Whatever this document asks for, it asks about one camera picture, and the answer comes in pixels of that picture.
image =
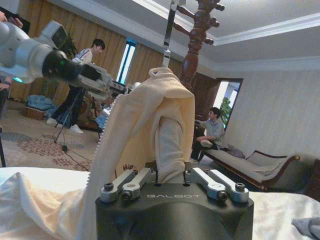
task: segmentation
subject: floor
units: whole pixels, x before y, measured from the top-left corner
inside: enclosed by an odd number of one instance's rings
[[[7,167],[59,168],[77,171],[89,171],[98,143],[98,134],[83,130],[76,134],[63,129],[57,143],[54,142],[59,127],[46,125],[45,120],[35,120],[22,115],[24,105],[9,100],[6,116],[0,120],[3,133],[2,145]],[[62,145],[68,147],[67,153]],[[217,169],[234,182],[241,182],[250,191],[259,189],[244,181],[232,172],[220,167],[207,156],[199,164],[193,164],[203,170]]]

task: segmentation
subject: ceiling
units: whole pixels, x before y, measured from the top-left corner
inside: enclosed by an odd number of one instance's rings
[[[74,12],[80,9],[81,15],[92,21],[161,50],[171,0],[50,1],[67,3],[73,6]],[[319,0],[221,0],[220,3],[225,10],[211,12],[220,27],[210,29],[207,34],[215,43],[202,45],[201,63],[320,56]],[[191,12],[197,6],[197,1],[186,0],[186,8]],[[117,21],[110,15],[117,16]],[[179,12],[175,21],[188,30],[193,27],[193,19]],[[173,29],[171,51],[181,59],[188,51],[188,42],[187,35]]]

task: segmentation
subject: ceiling molding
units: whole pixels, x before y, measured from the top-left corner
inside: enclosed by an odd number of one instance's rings
[[[235,61],[218,63],[216,72],[263,72],[320,70],[320,56],[283,58],[274,60]]]
[[[146,8],[146,9],[148,9],[149,11],[152,11],[153,13],[159,15],[162,18],[164,18],[166,20],[168,19],[169,9],[160,5],[159,3],[155,2],[154,0],[132,0],[132,1],[139,4],[140,6],[142,6],[144,8]],[[181,17],[179,15],[175,15],[175,17],[174,17],[174,22],[181,25],[183,28],[185,28],[189,32],[194,27],[193,19],[190,18],[190,20],[192,20],[192,22],[184,19],[183,17]],[[217,38],[208,32],[206,33],[206,36],[207,36],[207,38],[213,40],[213,45],[215,46],[215,42],[216,42]]]
[[[155,2],[154,0],[132,0],[135,3],[141,5],[142,7],[154,12],[155,14],[168,19],[169,10]],[[182,27],[190,31],[194,24],[183,17],[176,15],[175,22],[180,24]],[[312,28],[320,26],[320,13],[310,14],[291,20],[278,22],[275,24],[265,25],[258,28],[253,28],[247,31],[237,32],[230,35],[215,37],[210,33],[206,33],[207,37],[214,41],[214,46],[225,45],[230,43],[237,43],[250,39],[257,39],[267,36],[272,36],[276,34],[288,33],[292,31]]]
[[[86,12],[87,14],[94,16],[96,18],[99,18],[100,20],[103,20],[105,22],[108,22],[120,30],[127,31],[129,33],[132,33],[136,35],[137,37],[140,37],[141,39],[146,40],[147,42],[151,42],[153,44],[156,44],[162,48],[164,43],[164,36],[161,35],[158,32],[155,32],[115,11],[110,10],[106,6],[94,1],[94,0],[49,0],[50,2],[57,4],[58,6],[61,5],[61,3],[66,3],[68,5],[71,5],[83,12]],[[185,58],[188,47],[183,46],[180,43],[177,43],[176,41],[170,41],[170,49],[173,53],[177,54],[178,56]],[[199,55],[199,62],[198,64],[206,67],[209,70],[212,70],[214,67],[217,66],[217,63],[210,60],[209,58]]]
[[[320,13],[294,18],[288,21],[266,25],[248,31],[216,37],[215,45],[224,45],[241,42],[250,39],[257,39],[276,34],[288,33],[292,31],[313,28],[320,26]]]

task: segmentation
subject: wicker basket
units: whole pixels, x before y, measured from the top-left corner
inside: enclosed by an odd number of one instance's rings
[[[29,106],[24,106],[23,116],[31,119],[43,120],[45,112]]]

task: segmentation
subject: standing man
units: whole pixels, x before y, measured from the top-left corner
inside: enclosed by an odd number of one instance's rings
[[[102,51],[105,49],[105,43],[101,39],[95,39],[93,40],[91,48],[85,48],[80,53],[75,55],[75,58],[72,59],[73,62],[79,63],[81,65],[90,63],[92,60],[92,57],[94,55],[98,55],[102,53]],[[78,116],[80,113],[80,109],[82,106],[82,101],[84,99],[85,89],[82,87],[75,87],[72,85],[69,85],[70,90],[68,93],[68,96],[66,97],[66,100],[61,104],[61,106],[55,111],[55,113],[52,115],[51,118],[49,118],[46,121],[46,124],[48,125],[56,125],[57,124],[57,117],[59,117],[61,114],[63,114],[65,111],[68,110],[68,108],[71,107],[72,103],[74,102],[76,96],[76,102],[73,105],[73,108],[71,110],[71,116],[70,116],[70,131],[77,133],[77,134],[83,134],[84,132],[78,127],[76,124],[78,120]]]
[[[219,150],[222,148],[225,135],[225,126],[220,115],[220,109],[217,107],[212,107],[209,110],[209,120],[197,121],[197,124],[206,129],[206,136],[197,136],[195,139],[196,142],[194,143],[191,153],[192,162],[198,162],[201,149]]]

